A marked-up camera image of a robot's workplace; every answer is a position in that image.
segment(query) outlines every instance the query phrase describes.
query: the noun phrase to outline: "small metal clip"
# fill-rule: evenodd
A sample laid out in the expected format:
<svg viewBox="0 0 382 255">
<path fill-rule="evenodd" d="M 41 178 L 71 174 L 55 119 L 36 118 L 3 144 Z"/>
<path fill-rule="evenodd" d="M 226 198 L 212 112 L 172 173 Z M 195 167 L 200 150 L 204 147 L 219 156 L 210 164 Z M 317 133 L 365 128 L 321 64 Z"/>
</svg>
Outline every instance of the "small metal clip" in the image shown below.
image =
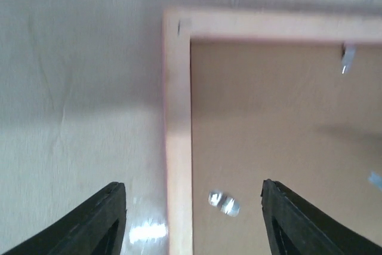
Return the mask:
<svg viewBox="0 0 382 255">
<path fill-rule="evenodd" d="M 353 64 L 356 47 L 352 44 L 344 44 L 342 47 L 342 74 L 347 73 Z"/>
<path fill-rule="evenodd" d="M 239 214 L 240 204 L 238 201 L 222 191 L 211 191 L 208 202 L 226 215 L 235 217 Z"/>
</svg>

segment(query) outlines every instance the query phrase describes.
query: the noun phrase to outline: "wooden door frame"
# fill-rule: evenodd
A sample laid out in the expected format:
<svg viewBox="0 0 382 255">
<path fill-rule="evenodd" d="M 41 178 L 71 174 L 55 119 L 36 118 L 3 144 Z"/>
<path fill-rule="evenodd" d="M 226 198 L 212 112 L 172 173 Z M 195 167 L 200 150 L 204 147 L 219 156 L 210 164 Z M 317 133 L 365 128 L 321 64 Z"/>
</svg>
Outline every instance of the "wooden door frame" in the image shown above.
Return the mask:
<svg viewBox="0 0 382 255">
<path fill-rule="evenodd" d="M 382 17 L 170 8 L 163 34 L 169 254 L 193 255 L 191 40 L 382 44 Z"/>
</svg>

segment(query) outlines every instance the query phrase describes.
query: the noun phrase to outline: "door frame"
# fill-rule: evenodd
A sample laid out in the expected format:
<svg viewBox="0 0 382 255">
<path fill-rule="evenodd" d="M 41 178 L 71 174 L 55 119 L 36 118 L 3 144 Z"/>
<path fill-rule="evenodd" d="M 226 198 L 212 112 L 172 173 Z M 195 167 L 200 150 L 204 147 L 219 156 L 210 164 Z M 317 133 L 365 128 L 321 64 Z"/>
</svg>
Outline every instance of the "door frame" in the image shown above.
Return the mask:
<svg viewBox="0 0 382 255">
<path fill-rule="evenodd" d="M 163 18 L 169 254 L 193 255 L 190 42 L 382 44 L 382 17 L 169 8 Z"/>
</svg>

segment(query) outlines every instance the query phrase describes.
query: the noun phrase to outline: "black object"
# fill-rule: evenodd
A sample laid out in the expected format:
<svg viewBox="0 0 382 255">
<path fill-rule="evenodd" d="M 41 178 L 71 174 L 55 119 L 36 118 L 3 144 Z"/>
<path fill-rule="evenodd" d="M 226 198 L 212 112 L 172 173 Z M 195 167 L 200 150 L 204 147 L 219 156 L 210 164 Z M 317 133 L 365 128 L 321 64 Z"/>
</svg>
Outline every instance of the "black object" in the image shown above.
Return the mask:
<svg viewBox="0 0 382 255">
<path fill-rule="evenodd" d="M 382 254 L 382 247 L 335 221 L 280 182 L 265 180 L 261 196 L 273 255 Z"/>
<path fill-rule="evenodd" d="M 125 225 L 125 185 L 112 182 L 4 255 L 119 255 Z"/>
</svg>

